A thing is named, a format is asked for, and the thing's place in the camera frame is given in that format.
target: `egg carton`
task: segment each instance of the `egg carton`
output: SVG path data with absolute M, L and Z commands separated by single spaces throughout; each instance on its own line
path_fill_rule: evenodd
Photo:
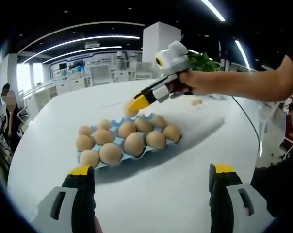
M 137 116 L 135 118 L 124 117 L 124 118 L 122 118 L 122 120 L 120 122 L 116 122 L 115 120 L 110 121 L 112 127 L 109 129 L 109 131 L 115 137 L 115 140 L 113 141 L 113 143 L 117 144 L 122 149 L 122 158 L 120 159 L 119 163 L 116 166 L 120 165 L 121 162 L 124 161 L 124 160 L 127 160 L 127 159 L 141 159 L 146 153 L 160 151 L 158 149 L 155 149 L 154 147 L 150 147 L 148 145 L 145 145 L 145 149 L 144 149 L 142 155 L 136 158 L 136 157 L 134 157 L 132 155 L 129 155 L 129 154 L 126 154 L 124 152 L 124 149 L 123 148 L 124 148 L 125 139 L 120 138 L 120 137 L 117 136 L 118 135 L 118 129 L 121 126 L 121 124 L 123 124 L 124 122 L 127 122 L 127 121 L 134 122 L 136 118 L 142 118 L 142 119 L 144 119 L 146 121 L 151 121 L 151 119 L 154 116 L 155 116 L 155 114 L 154 113 L 151 113 L 149 116 L 146 116 L 146 115 L 143 114 L 143 115 L 139 115 L 139 116 Z M 91 128 L 93 129 L 93 131 L 96 131 L 97 130 L 97 126 L 96 125 L 92 125 Z M 154 128 L 153 130 L 160 131 L 160 132 L 162 131 L 161 128 Z M 145 139 L 146 133 L 140 132 L 140 131 L 137 131 L 137 133 L 140 136 L 142 136 L 143 139 Z M 175 144 L 176 143 L 174 141 L 171 141 L 171 140 L 166 139 L 166 142 L 165 142 L 165 146 L 164 147 L 167 147 L 169 145 L 175 145 Z M 99 150 L 100 150 L 101 147 L 102 147 L 102 145 L 95 144 L 94 147 L 92 148 L 92 150 L 99 152 Z M 81 154 L 81 152 L 78 151 L 77 152 L 78 162 L 80 162 L 80 154 Z M 100 161 L 100 163 L 98 164 L 98 166 L 95 169 L 103 168 L 103 167 L 106 167 L 106 166 L 111 166 L 111 165 L 105 164 L 105 163 L 103 163 L 103 162 Z

